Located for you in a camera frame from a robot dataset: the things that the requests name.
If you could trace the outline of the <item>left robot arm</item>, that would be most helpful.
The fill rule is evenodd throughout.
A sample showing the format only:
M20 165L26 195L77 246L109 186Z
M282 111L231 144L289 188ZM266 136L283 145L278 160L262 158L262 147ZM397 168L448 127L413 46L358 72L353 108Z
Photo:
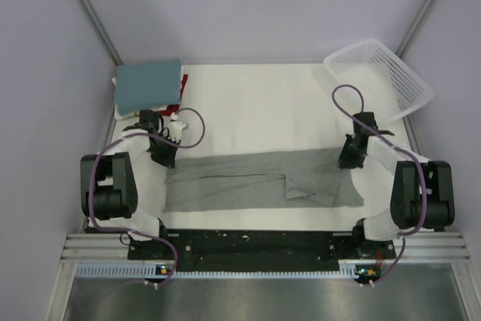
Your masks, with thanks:
M165 167L175 166L177 148L187 124L170 115L166 123L155 111L141 111L139 120L125 127L98 161L95 154L80 160L81 208L94 216L101 228L126 230L131 238L144 242L154 258L170 251L165 224L139 205L133 163L143 154Z

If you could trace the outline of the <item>grey t-shirt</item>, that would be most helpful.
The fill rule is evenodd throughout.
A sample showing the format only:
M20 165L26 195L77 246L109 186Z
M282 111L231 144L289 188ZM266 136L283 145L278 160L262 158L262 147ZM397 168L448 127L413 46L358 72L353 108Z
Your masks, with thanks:
M361 207L338 148L179 159L166 178L165 209Z

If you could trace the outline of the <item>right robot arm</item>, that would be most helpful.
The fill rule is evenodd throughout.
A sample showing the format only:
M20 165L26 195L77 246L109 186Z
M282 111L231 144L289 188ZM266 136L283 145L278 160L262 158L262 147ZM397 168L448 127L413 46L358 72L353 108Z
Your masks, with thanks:
M408 236L420 229L443 229L455 220L452 168L395 144L395 135L378 129L374 113L351 116L353 133L346 135L338 165L342 169L363 168L366 158L381 164L392 176L387 209L359 220L351 238L351 249L359 257L374 253L378 241Z

